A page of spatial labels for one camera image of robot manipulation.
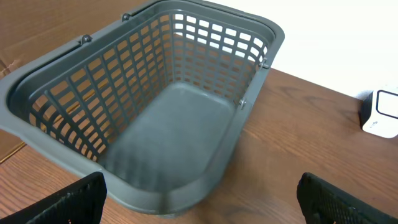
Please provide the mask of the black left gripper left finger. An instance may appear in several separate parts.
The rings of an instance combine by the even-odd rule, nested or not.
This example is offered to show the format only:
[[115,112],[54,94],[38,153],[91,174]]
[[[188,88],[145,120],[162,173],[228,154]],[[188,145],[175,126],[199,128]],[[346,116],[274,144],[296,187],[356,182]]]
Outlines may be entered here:
[[107,196],[104,175],[94,172],[1,219],[2,224],[99,224]]

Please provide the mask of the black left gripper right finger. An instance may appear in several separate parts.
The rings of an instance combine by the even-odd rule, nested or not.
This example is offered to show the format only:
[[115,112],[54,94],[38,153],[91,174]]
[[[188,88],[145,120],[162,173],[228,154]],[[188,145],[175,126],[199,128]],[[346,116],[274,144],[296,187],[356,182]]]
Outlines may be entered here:
[[307,224],[397,224],[397,218],[309,172],[298,183],[297,200]]

